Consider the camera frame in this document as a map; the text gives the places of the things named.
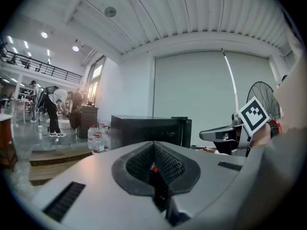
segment red wristband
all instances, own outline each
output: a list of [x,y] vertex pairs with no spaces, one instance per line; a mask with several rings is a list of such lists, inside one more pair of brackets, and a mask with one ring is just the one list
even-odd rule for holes
[[282,133],[282,127],[280,126],[280,123],[277,120],[271,120],[270,122],[275,123],[277,126],[278,135]]

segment white sneaker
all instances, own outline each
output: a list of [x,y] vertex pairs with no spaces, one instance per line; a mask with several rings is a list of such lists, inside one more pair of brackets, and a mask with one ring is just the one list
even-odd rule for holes
[[50,137],[57,137],[57,133],[54,131],[53,133],[50,133]]
[[66,133],[57,133],[57,137],[60,138],[60,137],[65,137],[67,134]]

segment window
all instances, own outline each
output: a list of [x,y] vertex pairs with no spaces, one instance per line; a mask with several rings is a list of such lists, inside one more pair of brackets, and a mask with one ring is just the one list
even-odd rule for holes
[[95,99],[97,85],[98,85],[98,82],[91,84],[91,86],[90,86],[90,88],[88,90],[87,98],[91,102],[93,102],[94,99]]
[[102,65],[95,69],[95,71],[93,72],[92,79],[100,75],[101,69],[102,69]]

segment balcony railing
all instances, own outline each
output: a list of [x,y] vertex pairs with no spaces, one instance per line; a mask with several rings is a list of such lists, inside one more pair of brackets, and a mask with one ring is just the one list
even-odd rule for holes
[[80,83],[82,77],[81,75],[63,70],[61,68],[57,68],[55,66],[49,65],[47,63],[41,62],[39,60],[27,56],[13,53],[11,51],[7,51],[5,54],[6,57],[3,57],[3,60],[6,60],[6,62],[9,64],[37,71],[66,81]]

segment water bottle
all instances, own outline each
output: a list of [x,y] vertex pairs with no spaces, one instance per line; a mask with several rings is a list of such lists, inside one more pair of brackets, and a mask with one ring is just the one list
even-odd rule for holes
[[92,141],[97,131],[96,125],[92,125],[87,131],[87,146],[89,149],[92,149]]
[[108,131],[104,135],[105,151],[110,151],[110,137]]
[[105,151],[105,146],[102,142],[101,137],[99,136],[99,134],[95,134],[94,139],[92,141],[92,154],[96,155],[104,151]]
[[102,134],[104,134],[107,131],[107,125],[102,124],[100,130]]

